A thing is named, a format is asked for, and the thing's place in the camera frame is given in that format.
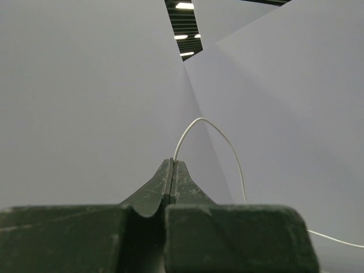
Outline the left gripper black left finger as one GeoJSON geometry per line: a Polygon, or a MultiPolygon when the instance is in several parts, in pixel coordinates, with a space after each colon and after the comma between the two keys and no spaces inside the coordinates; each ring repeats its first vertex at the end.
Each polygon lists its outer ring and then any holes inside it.
{"type": "Polygon", "coordinates": [[[2,272],[164,272],[173,161],[114,205],[1,210],[2,272]]]}

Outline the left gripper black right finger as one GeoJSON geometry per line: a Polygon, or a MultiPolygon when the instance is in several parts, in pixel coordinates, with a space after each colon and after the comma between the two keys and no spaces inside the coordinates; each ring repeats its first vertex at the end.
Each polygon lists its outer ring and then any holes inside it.
{"type": "Polygon", "coordinates": [[[319,272],[306,224],[285,205],[218,205],[173,167],[166,207],[167,272],[319,272]]]}

